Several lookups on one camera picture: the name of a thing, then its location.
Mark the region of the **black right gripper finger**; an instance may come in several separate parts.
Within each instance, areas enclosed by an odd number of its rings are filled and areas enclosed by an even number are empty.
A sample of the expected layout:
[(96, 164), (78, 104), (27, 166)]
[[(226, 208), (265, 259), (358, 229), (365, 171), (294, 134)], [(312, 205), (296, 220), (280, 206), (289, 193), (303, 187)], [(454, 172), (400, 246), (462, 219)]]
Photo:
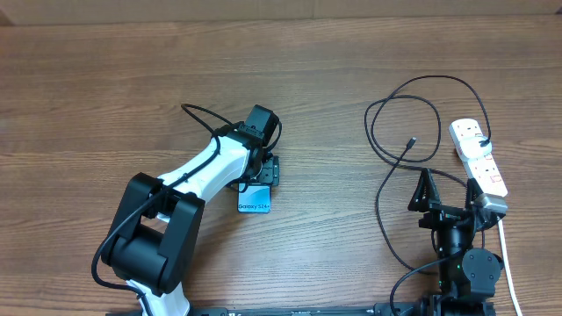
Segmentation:
[(470, 209), (472, 203), (483, 193), (477, 180), (475, 178), (469, 178), (466, 183), (466, 194), (465, 194), (465, 209)]
[(429, 169), (423, 169), (407, 209), (412, 212), (429, 212), (440, 204), (441, 198), (432, 173)]

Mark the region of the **Samsung Galaxy smartphone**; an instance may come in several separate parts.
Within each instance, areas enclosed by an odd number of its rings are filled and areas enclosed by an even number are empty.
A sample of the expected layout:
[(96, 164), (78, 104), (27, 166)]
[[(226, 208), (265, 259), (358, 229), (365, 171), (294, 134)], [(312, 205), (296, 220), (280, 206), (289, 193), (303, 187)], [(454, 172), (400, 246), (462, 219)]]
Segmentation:
[(269, 213), (271, 192), (268, 185), (250, 185), (238, 194), (237, 209), (240, 213)]

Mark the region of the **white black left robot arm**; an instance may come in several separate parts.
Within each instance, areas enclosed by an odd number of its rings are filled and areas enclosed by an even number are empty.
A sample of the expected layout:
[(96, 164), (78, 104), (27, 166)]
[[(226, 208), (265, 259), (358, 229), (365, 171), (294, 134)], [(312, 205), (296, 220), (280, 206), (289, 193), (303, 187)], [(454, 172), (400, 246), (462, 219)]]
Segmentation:
[(272, 150), (281, 132), (279, 117), (255, 105), (245, 120), (212, 129), (208, 146), (178, 169), (135, 175), (93, 256), (94, 281), (133, 292), (139, 315), (190, 314), (182, 281), (205, 204), (232, 184), (240, 195), (278, 185), (279, 159)]

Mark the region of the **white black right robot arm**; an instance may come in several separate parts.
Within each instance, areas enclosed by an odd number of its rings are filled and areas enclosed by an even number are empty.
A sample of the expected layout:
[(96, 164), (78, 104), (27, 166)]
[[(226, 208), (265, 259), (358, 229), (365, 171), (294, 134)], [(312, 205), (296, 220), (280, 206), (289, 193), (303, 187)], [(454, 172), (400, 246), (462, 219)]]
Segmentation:
[(432, 232), (438, 267), (439, 291), (424, 295), (414, 315), (495, 315), (488, 299), (504, 268), (504, 261), (473, 240), (478, 232), (497, 225), (508, 210), (505, 198), (487, 193), (476, 179), (467, 181), (465, 206), (444, 205), (428, 169), (421, 172), (408, 209), (421, 212), (419, 227)]

